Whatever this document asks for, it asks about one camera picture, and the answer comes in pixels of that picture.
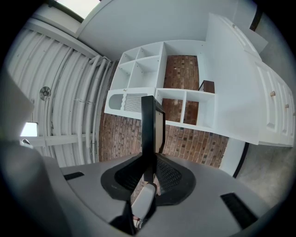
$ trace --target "white shelving unit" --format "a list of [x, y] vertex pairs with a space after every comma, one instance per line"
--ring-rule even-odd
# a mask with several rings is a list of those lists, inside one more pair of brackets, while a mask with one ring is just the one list
[[[215, 94], [163, 88], [167, 57], [197, 56], [199, 83], [215, 83]], [[105, 112], [141, 119], [141, 97], [182, 100], [180, 121], [252, 144], [292, 146], [295, 137], [293, 94], [267, 65], [242, 31], [225, 17], [210, 14], [206, 41], [173, 40], [123, 53], [108, 92]], [[198, 102], [197, 123], [184, 123], [187, 101]]]

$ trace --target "skylight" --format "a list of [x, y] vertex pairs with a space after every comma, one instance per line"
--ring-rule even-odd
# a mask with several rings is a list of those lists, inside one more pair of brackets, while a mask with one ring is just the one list
[[20, 136], [37, 137], [37, 123], [26, 123]]
[[57, 0], [57, 2], [69, 8], [83, 19], [100, 3], [99, 0]]

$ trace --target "drawer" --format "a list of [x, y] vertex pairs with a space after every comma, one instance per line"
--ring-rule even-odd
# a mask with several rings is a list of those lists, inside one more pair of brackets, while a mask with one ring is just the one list
[[287, 86], [287, 97], [288, 97], [288, 116], [289, 116], [289, 144], [294, 145], [294, 137], [295, 137], [295, 105], [293, 94]]
[[266, 143], [280, 142], [281, 100], [277, 83], [271, 75], [270, 68], [262, 61], [255, 61], [255, 73], [262, 98], [262, 121], [259, 140]]
[[292, 115], [291, 102], [288, 96], [289, 88], [282, 78], [271, 70], [272, 76], [275, 79], [276, 87], [278, 91], [279, 112], [280, 112], [280, 144], [290, 145], [290, 137], [292, 130]]

